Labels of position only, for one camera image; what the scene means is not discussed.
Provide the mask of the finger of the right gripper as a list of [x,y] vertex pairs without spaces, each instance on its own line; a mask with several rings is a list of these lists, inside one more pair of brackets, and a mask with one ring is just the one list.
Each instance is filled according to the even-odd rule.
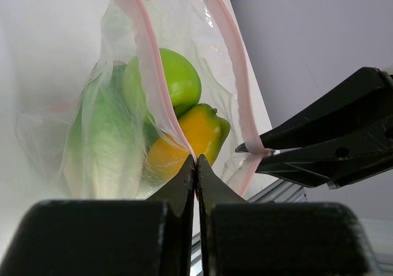
[[392,117],[352,134],[263,159],[257,173],[315,188],[351,185],[392,169]]
[[278,127],[260,135],[266,148],[307,147],[359,131],[392,115],[392,75],[362,67]]

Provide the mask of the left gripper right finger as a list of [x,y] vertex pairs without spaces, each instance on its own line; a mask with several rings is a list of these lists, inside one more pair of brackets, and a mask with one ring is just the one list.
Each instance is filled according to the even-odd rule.
[[355,214],[345,205],[250,203],[198,158],[205,275],[380,275]]

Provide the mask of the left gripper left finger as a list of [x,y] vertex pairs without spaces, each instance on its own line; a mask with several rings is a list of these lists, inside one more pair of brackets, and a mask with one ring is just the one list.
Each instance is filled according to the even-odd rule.
[[2,275],[188,275],[195,165],[145,200],[52,200],[22,218]]

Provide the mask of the green leafy lettuce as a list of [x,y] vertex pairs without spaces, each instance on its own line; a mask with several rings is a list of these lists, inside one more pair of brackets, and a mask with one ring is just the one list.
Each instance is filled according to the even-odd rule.
[[71,193],[85,199],[134,199],[147,153],[142,118],[122,95],[126,66],[92,79],[80,99],[64,151]]

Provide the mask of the orange fruit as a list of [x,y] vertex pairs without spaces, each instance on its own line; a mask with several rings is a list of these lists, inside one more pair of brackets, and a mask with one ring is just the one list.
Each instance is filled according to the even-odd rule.
[[[230,132],[229,122],[217,115],[208,104],[197,104],[179,119],[185,138],[197,157],[205,155],[212,166]],[[190,153],[171,136],[157,139],[147,155],[145,168],[148,175],[166,182],[181,169]]]

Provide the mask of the clear zip top bag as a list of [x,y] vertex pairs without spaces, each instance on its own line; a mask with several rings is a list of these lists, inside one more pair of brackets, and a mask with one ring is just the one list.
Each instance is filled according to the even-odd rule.
[[42,178],[77,199],[145,199],[201,155],[243,195],[267,152],[223,0],[111,0],[79,98],[22,115],[17,137]]

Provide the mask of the green apple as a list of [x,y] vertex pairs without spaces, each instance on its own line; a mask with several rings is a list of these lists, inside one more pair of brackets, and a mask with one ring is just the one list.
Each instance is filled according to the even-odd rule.
[[[194,66],[181,54],[161,48],[160,55],[171,103],[176,117],[180,118],[199,103],[201,80]],[[125,68],[122,94],[129,109],[135,109],[137,104],[140,104],[140,111],[147,111],[137,56],[134,56]]]

